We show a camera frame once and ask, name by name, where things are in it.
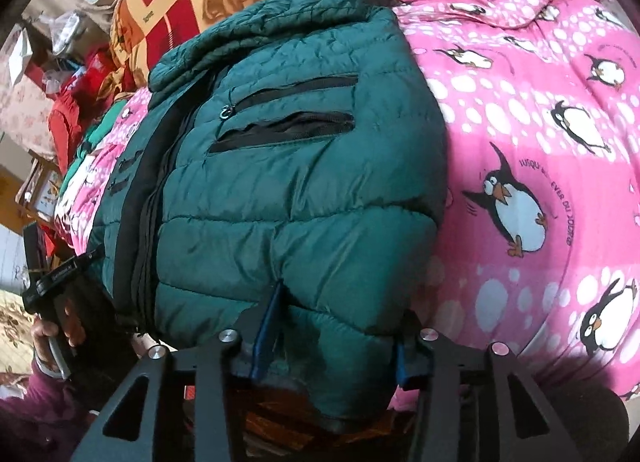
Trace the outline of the purple sleeve forearm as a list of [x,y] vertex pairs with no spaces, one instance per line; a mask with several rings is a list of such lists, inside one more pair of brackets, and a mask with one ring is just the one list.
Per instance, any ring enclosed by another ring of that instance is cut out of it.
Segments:
[[26,394],[1,399],[2,461],[69,461],[92,413],[56,372],[32,362]]

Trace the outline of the person's left hand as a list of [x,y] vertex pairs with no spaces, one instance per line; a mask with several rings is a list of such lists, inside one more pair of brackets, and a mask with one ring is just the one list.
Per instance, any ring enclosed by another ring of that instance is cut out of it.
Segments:
[[64,315],[62,327],[59,327],[56,323],[43,319],[40,314],[36,314],[30,328],[36,359],[41,366],[54,373],[61,372],[52,349],[53,345],[58,344],[58,336],[61,331],[71,348],[84,343],[86,339],[85,328],[77,314],[75,303],[71,299],[67,299],[65,302]]

